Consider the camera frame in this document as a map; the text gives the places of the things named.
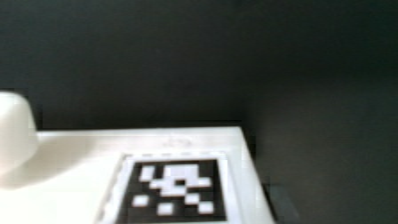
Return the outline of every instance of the black square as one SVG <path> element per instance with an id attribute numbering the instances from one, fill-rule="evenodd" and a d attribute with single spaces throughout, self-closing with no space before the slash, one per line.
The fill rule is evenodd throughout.
<path id="1" fill-rule="evenodd" d="M 142 181 L 140 175 L 143 173 L 143 167 L 152 167 L 152 179 Z M 177 174 L 165 175 L 165 170 L 177 171 Z M 154 182 L 161 182 L 161 187 L 156 189 L 152 186 Z M 159 195 L 161 192 L 170 192 L 166 189 L 182 189 L 184 193 L 175 195 Z M 186 203 L 188 195 L 198 195 L 198 202 Z M 140 204 L 133 204 L 134 199 L 140 197 Z M 225 209 L 223 209 L 223 194 L 221 194 L 221 183 L 220 183 L 220 172 L 216 159 L 211 160 L 186 160 L 186 161 L 156 161 L 156 162 L 136 162 L 127 180 L 127 188 L 122 197 L 120 210 L 117 215 L 117 224 L 136 224 L 136 223 L 166 223 L 166 222 L 207 222 L 225 221 Z"/>

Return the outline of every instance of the white table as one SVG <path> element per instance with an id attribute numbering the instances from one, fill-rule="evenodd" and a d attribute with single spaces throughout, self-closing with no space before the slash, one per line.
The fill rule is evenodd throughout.
<path id="1" fill-rule="evenodd" d="M 124 154 L 223 152 L 246 224 L 271 224 L 239 128 L 38 132 L 38 151 L 0 184 L 0 223 L 94 224 Z"/>

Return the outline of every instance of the dark gray wall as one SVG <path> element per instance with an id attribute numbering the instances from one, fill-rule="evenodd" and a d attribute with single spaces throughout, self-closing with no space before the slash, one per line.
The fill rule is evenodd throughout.
<path id="1" fill-rule="evenodd" d="M 301 223 L 394 224 L 396 11 L 376 0 L 1 0 L 0 88 L 38 129 L 241 125 Z"/>

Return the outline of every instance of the white cylinder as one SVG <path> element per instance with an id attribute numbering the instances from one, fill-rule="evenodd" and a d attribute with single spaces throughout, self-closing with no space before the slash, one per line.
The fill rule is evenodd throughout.
<path id="1" fill-rule="evenodd" d="M 0 92 L 0 176 L 21 166 L 37 150 L 37 135 L 24 98 Z"/>

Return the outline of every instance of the white object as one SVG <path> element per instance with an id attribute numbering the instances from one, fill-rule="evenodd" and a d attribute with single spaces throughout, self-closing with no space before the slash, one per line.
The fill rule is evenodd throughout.
<path id="1" fill-rule="evenodd" d="M 0 178 L 31 157 L 37 135 L 24 98 L 0 92 Z"/>

